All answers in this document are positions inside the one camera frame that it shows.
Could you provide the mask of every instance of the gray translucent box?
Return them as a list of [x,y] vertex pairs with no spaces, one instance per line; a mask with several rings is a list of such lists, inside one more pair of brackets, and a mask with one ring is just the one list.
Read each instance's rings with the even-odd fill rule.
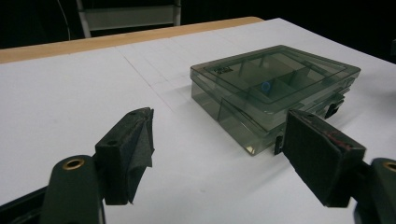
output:
[[289,109],[324,119],[344,102],[358,67],[275,46],[191,67],[192,98],[250,155],[283,134]]

